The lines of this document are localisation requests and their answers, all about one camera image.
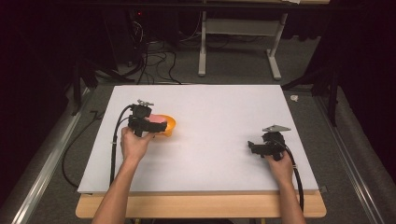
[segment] orange object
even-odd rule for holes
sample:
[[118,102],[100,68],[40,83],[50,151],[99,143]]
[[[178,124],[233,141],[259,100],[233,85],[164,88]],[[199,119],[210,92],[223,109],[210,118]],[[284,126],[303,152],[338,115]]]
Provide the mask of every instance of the orange object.
[[176,126],[176,121],[172,117],[167,116],[167,115],[159,115],[159,116],[166,118],[167,125],[166,125],[165,132],[157,133],[157,134],[165,135],[166,137],[170,137],[172,135],[173,129]]

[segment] fingers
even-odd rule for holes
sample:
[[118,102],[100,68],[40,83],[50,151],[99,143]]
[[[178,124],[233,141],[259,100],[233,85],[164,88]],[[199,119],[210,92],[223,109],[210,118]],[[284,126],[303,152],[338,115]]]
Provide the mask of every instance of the fingers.
[[264,156],[264,158],[268,161],[274,161],[274,157],[273,156]]
[[[123,127],[121,129],[121,135],[125,136],[126,134],[134,134],[134,130],[131,129],[130,127]],[[149,141],[151,140],[156,133],[147,133],[145,136],[141,137],[141,139],[145,140],[145,141]]]

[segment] wire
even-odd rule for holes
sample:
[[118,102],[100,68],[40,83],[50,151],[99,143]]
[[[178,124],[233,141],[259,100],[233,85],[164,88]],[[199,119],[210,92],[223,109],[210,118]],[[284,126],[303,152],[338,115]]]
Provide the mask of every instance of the wire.
[[141,74],[140,74],[140,76],[139,76],[139,79],[137,80],[136,85],[139,85],[139,84],[140,84],[140,80],[142,79],[142,76],[145,74],[145,70],[146,70],[146,68],[147,68],[147,66],[148,66],[148,57],[149,57],[149,55],[148,55],[148,48],[149,48],[149,46],[146,46],[146,56],[145,56],[145,59],[144,59],[145,64],[143,65],[143,68],[142,68],[142,70],[141,70]]
[[162,63],[162,62],[164,62],[164,61],[161,61],[161,62],[157,63],[156,71],[157,71],[158,76],[161,77],[162,79],[165,79],[165,80],[168,80],[168,81],[173,81],[173,82],[176,82],[177,84],[181,85],[181,82],[180,82],[180,81],[178,81],[178,80],[176,80],[176,79],[174,79],[174,78],[172,77],[172,70],[175,68],[175,65],[176,65],[177,54],[174,53],[173,51],[159,51],[159,52],[157,52],[157,53],[163,53],[163,54],[165,55],[165,59],[167,58],[167,54],[166,54],[166,53],[173,54],[173,56],[174,56],[173,62],[172,62],[172,66],[171,66],[171,67],[169,68],[169,70],[168,70],[168,76],[169,76],[169,78],[161,76],[161,74],[160,74],[160,72],[159,72],[159,70],[158,70],[158,67],[159,67],[160,63]]
[[117,132],[119,130],[119,127],[121,125],[121,123],[125,120],[121,120],[123,114],[125,113],[125,111],[129,108],[132,108],[131,105],[127,105],[122,112],[120,113],[119,119],[117,120],[117,124],[116,124],[116,128],[114,130],[114,135],[113,135],[113,142],[112,142],[112,148],[111,148],[111,168],[110,168],[110,185],[111,183],[113,183],[114,180],[114,175],[115,175],[115,171],[116,171],[116,153],[117,153]]
[[141,57],[141,58],[137,61],[137,65],[136,65],[136,67],[135,67],[133,70],[127,72],[126,74],[123,74],[122,76],[123,76],[123,77],[131,76],[131,75],[137,73],[137,71],[141,70],[142,67],[144,67],[144,60],[143,60],[143,57]]
[[236,38],[236,37],[238,37],[238,36],[240,36],[240,35],[229,35],[228,38],[229,38],[230,40],[232,40],[232,41],[235,41],[235,42],[242,42],[242,43],[251,43],[251,42],[255,42],[255,41],[259,40],[260,37],[261,37],[260,39],[264,39],[264,36],[263,36],[263,35],[254,35],[254,36],[252,37],[252,39],[250,39],[250,40],[238,39],[238,38]]
[[303,184],[302,184],[301,178],[300,178],[300,173],[298,172],[296,162],[294,161],[294,158],[293,158],[293,155],[291,154],[290,149],[286,145],[285,145],[285,147],[286,147],[286,151],[288,152],[288,154],[291,158],[291,164],[293,165],[294,175],[296,176],[298,193],[300,195],[300,207],[301,207],[301,210],[304,211],[304,191],[303,191]]
[[213,46],[210,46],[208,43],[206,43],[206,46],[209,49],[223,49],[224,47],[226,47],[230,43],[230,39],[229,38],[225,38],[224,35],[210,35],[210,37],[212,37],[212,39],[214,39],[214,37],[223,37],[222,39],[225,39],[225,43],[223,43],[221,46],[218,46],[218,47],[213,47]]
[[145,74],[148,84],[154,85],[154,81],[155,81],[154,76],[148,72],[145,72]]
[[163,40],[152,40],[152,41],[148,42],[148,45],[152,46],[152,45],[158,44],[158,43],[161,43],[161,46],[157,50],[165,48],[165,41],[163,41]]
[[[137,22],[137,21],[133,21],[133,24],[137,25],[138,28],[140,28],[140,39],[139,39],[139,44],[141,44],[141,43],[142,43],[142,40],[143,40],[143,27],[142,27],[142,25],[140,25],[140,23]],[[137,34],[138,34],[138,31],[139,31],[139,29],[136,29],[136,31],[135,31],[134,34],[137,35]]]
[[149,57],[160,58],[160,60],[159,60],[158,62],[153,63],[153,64],[148,64],[148,66],[154,66],[154,65],[157,65],[158,63],[163,63],[163,62],[165,62],[166,54],[165,54],[164,57],[161,57],[160,55],[155,55],[155,54],[149,55]]
[[201,18],[202,18],[202,12],[199,14],[198,22],[197,22],[197,25],[195,26],[195,30],[192,33],[192,35],[190,35],[189,37],[187,37],[185,39],[179,40],[179,42],[184,42],[184,41],[187,41],[187,40],[191,40],[191,39],[196,38],[197,36],[200,36],[200,35],[196,35],[196,33],[198,31],[199,25],[201,24]]
[[66,160],[66,156],[67,156],[67,152],[70,150],[71,146],[73,146],[73,144],[78,140],[78,138],[93,124],[95,123],[97,120],[102,119],[102,116],[105,114],[106,111],[103,111],[102,113],[100,113],[99,115],[97,114],[97,111],[95,111],[95,116],[93,117],[93,120],[88,123],[82,130],[81,132],[78,133],[78,135],[70,142],[69,146],[66,148],[66,150],[64,151],[63,157],[62,157],[62,174],[64,176],[64,179],[67,181],[67,183],[69,183],[71,186],[73,186],[74,188],[78,188],[78,184],[74,183],[66,174],[66,169],[64,167],[65,164],[65,160]]

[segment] wrist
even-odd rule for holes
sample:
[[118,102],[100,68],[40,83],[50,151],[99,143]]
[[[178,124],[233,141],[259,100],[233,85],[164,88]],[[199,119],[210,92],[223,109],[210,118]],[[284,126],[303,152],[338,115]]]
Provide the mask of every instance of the wrist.
[[277,182],[279,189],[294,189],[291,180],[278,180]]
[[121,169],[135,170],[137,168],[138,164],[139,164],[139,160],[134,160],[134,159],[128,158],[122,162]]

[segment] white board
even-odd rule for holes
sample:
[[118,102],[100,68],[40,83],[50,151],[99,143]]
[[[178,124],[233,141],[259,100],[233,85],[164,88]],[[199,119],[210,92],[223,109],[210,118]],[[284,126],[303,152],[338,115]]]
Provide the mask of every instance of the white board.
[[[122,109],[137,100],[154,103],[152,114],[173,117],[171,137],[156,136],[140,162],[133,192],[277,190],[269,165],[252,154],[248,141],[262,144],[263,128],[283,132],[299,168],[304,190],[318,189],[283,91],[277,85],[172,85],[114,88],[78,192],[106,192],[111,142]],[[116,173],[120,168],[119,128]]]

